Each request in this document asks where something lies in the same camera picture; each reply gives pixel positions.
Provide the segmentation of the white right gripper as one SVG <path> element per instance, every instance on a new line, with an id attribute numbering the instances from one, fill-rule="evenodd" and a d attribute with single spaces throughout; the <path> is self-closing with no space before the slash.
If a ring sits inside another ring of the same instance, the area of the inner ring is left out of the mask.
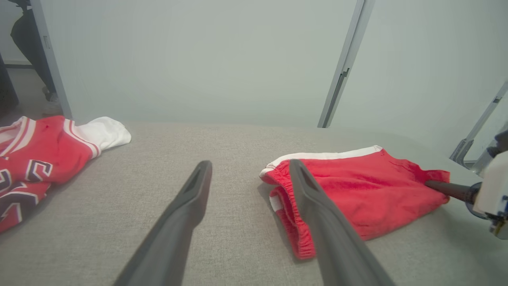
<path id="1" fill-rule="evenodd" d="M 428 180 L 427 187 L 468 203 L 473 215 L 491 222 L 490 233 L 508 238 L 508 154 L 498 154 L 484 170 L 484 180 L 472 186 Z"/>

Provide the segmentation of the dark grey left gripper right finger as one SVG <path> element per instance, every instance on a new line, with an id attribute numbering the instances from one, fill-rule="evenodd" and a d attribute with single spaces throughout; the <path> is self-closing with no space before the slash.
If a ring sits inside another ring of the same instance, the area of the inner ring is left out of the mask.
<path id="1" fill-rule="evenodd" d="M 304 163 L 290 160 L 294 199 L 309 226 L 325 286 L 393 286 L 394 281 Z"/>

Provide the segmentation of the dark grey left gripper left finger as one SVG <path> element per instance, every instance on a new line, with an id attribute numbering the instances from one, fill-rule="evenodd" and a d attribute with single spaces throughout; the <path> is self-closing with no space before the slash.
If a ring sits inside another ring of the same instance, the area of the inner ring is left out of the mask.
<path id="1" fill-rule="evenodd" d="M 114 282 L 116 286 L 179 286 L 194 229 L 206 213 L 212 163 L 199 162 Z"/>

